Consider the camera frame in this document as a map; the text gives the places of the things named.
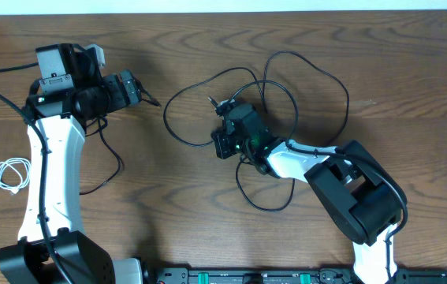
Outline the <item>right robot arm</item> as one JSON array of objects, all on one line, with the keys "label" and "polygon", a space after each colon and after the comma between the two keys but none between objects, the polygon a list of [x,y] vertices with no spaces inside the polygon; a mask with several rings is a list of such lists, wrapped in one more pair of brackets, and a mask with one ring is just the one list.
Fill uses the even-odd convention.
[{"label": "right robot arm", "polygon": [[317,148],[280,138],[250,103],[225,101],[214,110],[222,118],[211,134],[217,157],[239,155],[261,174],[309,184],[352,241],[356,276],[365,283],[394,281],[393,237],[407,222],[407,199],[360,143]]}]

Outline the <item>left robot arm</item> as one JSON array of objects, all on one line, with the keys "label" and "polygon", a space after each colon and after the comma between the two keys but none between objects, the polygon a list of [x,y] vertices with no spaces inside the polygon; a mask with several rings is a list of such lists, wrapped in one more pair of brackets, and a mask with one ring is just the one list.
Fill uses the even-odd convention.
[{"label": "left robot arm", "polygon": [[10,283],[142,283],[136,258],[112,260],[84,232],[80,157],[90,120],[140,103],[140,82],[128,71],[102,76],[104,52],[92,44],[36,49],[41,77],[23,113],[31,148],[30,185],[15,245],[0,248]]}]

